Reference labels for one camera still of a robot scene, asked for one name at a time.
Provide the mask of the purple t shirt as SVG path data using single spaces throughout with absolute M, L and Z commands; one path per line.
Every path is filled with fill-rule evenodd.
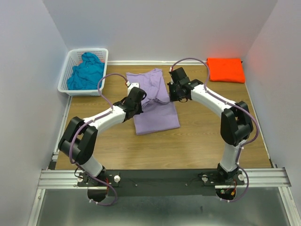
M 155 68 L 146 73 L 126 73 L 131 83 L 139 83 L 147 96 L 141 101 L 143 113 L 134 116 L 137 135 L 145 135 L 180 127 L 178 114 L 167 93 L 163 72 Z

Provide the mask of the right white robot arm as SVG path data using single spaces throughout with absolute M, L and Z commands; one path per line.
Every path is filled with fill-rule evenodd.
M 182 67 L 170 69 L 169 74 L 170 101 L 193 100 L 220 117 L 220 135 L 225 146 L 217 166 L 216 178 L 219 183 L 228 184 L 238 173 L 241 150 L 253 131 L 248 105 L 243 101 L 236 103 L 216 94 L 197 79 L 190 80 Z

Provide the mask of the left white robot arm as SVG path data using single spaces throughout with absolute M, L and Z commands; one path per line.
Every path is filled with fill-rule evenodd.
M 86 172 L 92 185 L 101 185 L 106 176 L 105 167 L 93 156 L 97 136 L 141 114 L 146 96 L 146 92 L 134 83 L 128 88 L 127 96 L 106 111 L 86 119 L 74 117 L 70 120 L 58 150 L 69 157 L 71 164 L 77 164 Z

